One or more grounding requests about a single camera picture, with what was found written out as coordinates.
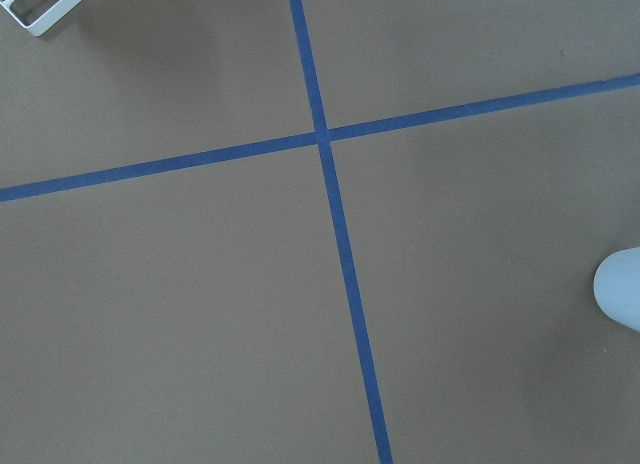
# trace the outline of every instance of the painter's tape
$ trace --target painter's tape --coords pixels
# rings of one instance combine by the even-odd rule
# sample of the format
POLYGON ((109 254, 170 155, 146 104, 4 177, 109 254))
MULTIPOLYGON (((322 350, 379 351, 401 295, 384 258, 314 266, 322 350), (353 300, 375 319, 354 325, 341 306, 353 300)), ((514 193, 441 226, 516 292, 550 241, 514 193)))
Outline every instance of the painter's tape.
POLYGON ((435 122, 450 121, 462 117, 477 116, 490 112, 515 109, 517 107, 532 106, 545 102, 559 101, 572 97, 587 96, 601 92, 615 91, 629 87, 640 86, 640 73, 615 77, 606 81, 592 81, 571 86, 556 87, 544 91, 528 92, 509 97, 489 99, 488 101, 473 102, 460 106, 445 107, 432 111, 417 112, 404 116, 379 119, 377 121, 352 124, 338 127, 329 131, 332 141, 350 139, 353 137, 377 134, 380 132, 405 129, 407 127, 422 126, 435 122))
POLYGON ((378 387, 378 379, 376 377, 373 354, 371 352, 371 344, 369 342, 364 309, 362 307, 360 286, 358 284, 353 252, 351 250, 351 242, 349 240, 347 220, 342 204, 342 196, 340 195, 338 175, 333 159, 333 152, 331 150, 330 134, 327 128, 324 107, 322 105, 320 84, 318 82, 315 62, 313 60, 309 30, 307 28, 302 0, 289 0, 289 2, 291 5, 291 14, 293 17, 296 37, 298 39, 298 49, 300 51, 300 60, 307 86, 309 105, 311 107, 311 115, 313 117, 313 124, 316 131, 318 149, 320 151, 322 172, 324 174, 327 196, 329 198, 329 207, 331 210, 331 219, 333 220, 333 227, 338 244, 338 254, 340 256, 340 265, 342 266, 342 275, 347 290, 347 301, 349 303, 351 322, 355 333, 365 393, 369 404, 369 414, 371 416, 373 434, 380 462, 382 464, 391 464, 393 463, 391 446, 389 444, 387 425, 384 418, 384 412, 382 410, 380 389, 378 387))
POLYGON ((105 184, 107 182, 122 181, 124 179, 133 179, 136 177, 176 171, 178 169, 186 169, 189 167, 204 166, 207 164, 214 164, 216 162, 230 161, 243 157, 310 146, 312 144, 315 144, 315 134, 298 134, 295 136, 227 147, 224 149, 198 152, 195 154, 159 159, 157 161, 132 164, 130 166, 116 167, 103 171, 88 172, 75 176, 61 177, 59 179, 23 184, 20 186, 0 189, 0 202, 25 199, 27 197, 68 191, 70 189, 78 189, 80 187, 95 186, 98 184, 105 184))

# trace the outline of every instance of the floor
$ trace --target floor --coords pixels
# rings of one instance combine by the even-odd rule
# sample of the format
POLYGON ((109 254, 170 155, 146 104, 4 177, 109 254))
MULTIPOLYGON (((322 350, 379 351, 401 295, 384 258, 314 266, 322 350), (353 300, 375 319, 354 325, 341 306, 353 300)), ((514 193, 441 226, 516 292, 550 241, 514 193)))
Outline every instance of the floor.
POLYGON ((0 15, 0 462, 635 463, 639 6, 0 15))

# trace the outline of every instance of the white wire rack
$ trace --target white wire rack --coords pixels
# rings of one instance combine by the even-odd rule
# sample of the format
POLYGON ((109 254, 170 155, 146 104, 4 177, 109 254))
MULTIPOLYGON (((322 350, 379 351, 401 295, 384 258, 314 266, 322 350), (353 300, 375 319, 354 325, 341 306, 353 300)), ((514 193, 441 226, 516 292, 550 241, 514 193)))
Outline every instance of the white wire rack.
POLYGON ((13 18, 34 36, 44 34, 82 0, 0 0, 13 18))

